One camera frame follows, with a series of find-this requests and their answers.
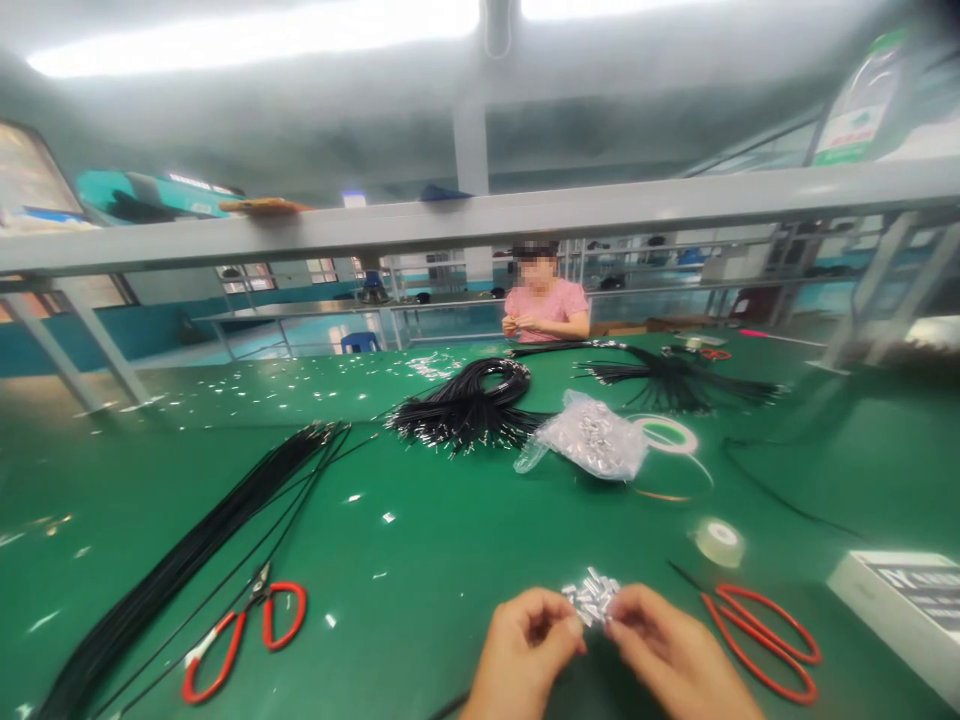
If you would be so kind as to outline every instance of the clear plastic bag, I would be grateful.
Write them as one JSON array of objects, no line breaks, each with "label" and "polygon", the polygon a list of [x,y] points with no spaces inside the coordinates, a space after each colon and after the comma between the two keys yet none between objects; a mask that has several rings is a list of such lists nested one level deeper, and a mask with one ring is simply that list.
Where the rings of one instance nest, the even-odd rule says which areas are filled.
[{"label": "clear plastic bag", "polygon": [[647,455],[643,431],[584,393],[567,390],[563,405],[523,446],[514,470],[530,472],[549,449],[601,480],[633,480]]}]

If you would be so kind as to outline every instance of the wire harness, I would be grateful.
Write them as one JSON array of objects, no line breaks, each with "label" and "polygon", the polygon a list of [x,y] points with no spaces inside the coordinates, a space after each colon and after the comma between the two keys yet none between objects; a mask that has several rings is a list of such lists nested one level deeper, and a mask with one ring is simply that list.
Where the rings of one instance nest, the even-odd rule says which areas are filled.
[{"label": "wire harness", "polygon": [[552,343],[539,347],[515,348],[508,351],[510,357],[527,357],[542,352],[573,350],[578,348],[606,348],[630,353],[636,362],[588,360],[576,367],[597,378],[604,385],[615,385],[625,380],[646,378],[647,384],[624,406],[638,402],[641,407],[654,412],[692,412],[707,414],[719,405],[723,396],[754,405],[772,402],[786,391],[784,385],[754,380],[740,380],[713,372],[700,355],[678,353],[667,346],[657,355],[643,348],[633,347],[612,340],[587,340],[585,342]]},{"label": "wire harness", "polygon": [[[248,520],[279,495],[292,489],[283,488],[314,454],[326,448],[324,458],[329,460],[333,441],[340,439],[342,444],[346,437],[344,431],[345,428],[339,423],[309,425],[268,452],[87,633],[60,671],[36,717],[41,720],[60,720],[80,716],[83,707],[106,680],[112,668],[177,593]],[[318,466],[311,476],[321,469],[322,466]]]},{"label": "wire harness", "polygon": [[[501,380],[487,389],[491,375]],[[422,400],[407,398],[386,426],[410,444],[443,445],[451,455],[468,453],[477,443],[519,449],[550,417],[514,407],[529,387],[530,371],[515,360],[475,360]]]}]

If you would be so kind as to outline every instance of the scissors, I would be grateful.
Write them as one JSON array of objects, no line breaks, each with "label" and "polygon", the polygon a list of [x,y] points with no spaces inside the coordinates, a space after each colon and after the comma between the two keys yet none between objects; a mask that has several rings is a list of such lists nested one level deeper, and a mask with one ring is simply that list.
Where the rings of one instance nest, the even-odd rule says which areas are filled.
[{"label": "scissors", "polygon": [[[267,646],[270,652],[276,652],[287,646],[293,640],[293,637],[303,625],[303,616],[307,612],[307,591],[300,585],[289,582],[276,582],[267,585],[267,578],[270,574],[270,563],[263,566],[263,569],[257,575],[257,581],[253,584],[253,591],[247,600],[243,610],[238,615],[230,612],[223,620],[217,623],[216,627],[197,645],[193,650],[187,653],[184,659],[187,666],[187,675],[183,680],[183,699],[191,705],[199,705],[213,697],[223,686],[230,671],[233,669],[234,660],[237,657],[237,650],[240,648],[240,638],[243,636],[243,626],[247,620],[247,611],[254,605],[263,604],[263,644]],[[278,592],[290,592],[297,596],[297,618],[293,622],[293,627],[279,640],[273,639],[273,594]],[[237,624],[233,629],[233,639],[230,640],[230,650],[227,652],[227,659],[223,663],[220,675],[213,684],[198,693],[193,686],[194,678],[197,674],[197,668],[200,667],[200,660],[204,653],[217,639],[217,636],[226,630],[227,626],[236,619]]]},{"label": "scissors", "polygon": [[714,360],[714,361],[729,360],[731,357],[733,357],[726,350],[717,350],[715,348],[704,348],[703,350],[700,351],[700,354],[703,356],[705,360]]},{"label": "scissors", "polygon": [[[747,670],[753,673],[760,682],[787,700],[791,700],[798,705],[812,705],[814,702],[816,702],[817,697],[819,697],[820,694],[817,690],[817,686],[814,685],[813,679],[807,673],[806,669],[804,669],[804,667],[797,661],[799,660],[810,665],[816,665],[823,659],[823,656],[820,654],[820,647],[817,645],[816,640],[813,639],[813,636],[807,632],[807,629],[803,627],[803,625],[794,620],[790,613],[777,605],[770,598],[764,597],[763,595],[750,590],[744,590],[736,585],[728,585],[723,583],[718,585],[715,591],[717,596],[720,599],[725,600],[730,607],[733,608],[733,610],[724,605],[718,606],[718,604],[714,602],[714,599],[711,597],[710,593],[707,592],[707,590],[705,590],[700,583],[698,583],[683,569],[677,567],[672,562],[670,563],[670,566],[700,591],[700,597],[703,598],[704,605],[707,606],[707,610],[710,611],[710,615],[713,617],[714,623],[716,623],[717,627],[720,629],[720,634],[723,635],[723,639],[727,641],[727,645],[730,646],[733,654],[737,656],[737,659],[744,664]],[[736,599],[734,599],[734,595],[755,600],[761,605],[773,610],[800,634],[800,637],[803,638],[803,641],[806,643],[809,651],[801,652],[800,650],[788,645],[784,640],[770,630],[770,628],[754,617],[754,615],[745,607],[743,607],[743,605],[741,605]],[[760,643],[771,653],[776,655],[780,660],[789,665],[793,671],[800,676],[800,680],[804,685],[803,691],[797,692],[796,690],[791,690],[790,688],[780,685],[778,682],[771,679],[760,668],[754,665],[753,661],[747,657],[746,653],[740,649],[740,646],[737,644],[736,640],[733,639],[733,636],[730,634],[730,630],[724,624],[721,615]]]}]

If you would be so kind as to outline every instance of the scissors blade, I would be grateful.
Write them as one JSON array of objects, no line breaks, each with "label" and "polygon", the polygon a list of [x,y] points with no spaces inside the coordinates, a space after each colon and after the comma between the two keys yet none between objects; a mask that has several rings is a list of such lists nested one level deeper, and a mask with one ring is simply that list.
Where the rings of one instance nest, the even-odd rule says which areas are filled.
[{"label": "scissors blade", "polygon": [[667,560],[667,563],[670,565],[670,567],[672,567],[674,570],[680,573],[683,579],[686,580],[691,585],[693,585],[697,590],[699,590],[702,593],[707,592],[706,590],[703,589],[703,586],[700,583],[698,583],[696,580],[694,580],[693,576],[690,573],[688,573],[686,570],[684,570],[682,567],[674,563],[672,560]]},{"label": "scissors blade", "polygon": [[270,561],[268,560],[260,572],[257,573],[257,580],[253,583],[253,589],[250,592],[250,602],[257,602],[263,598],[269,577]]}]

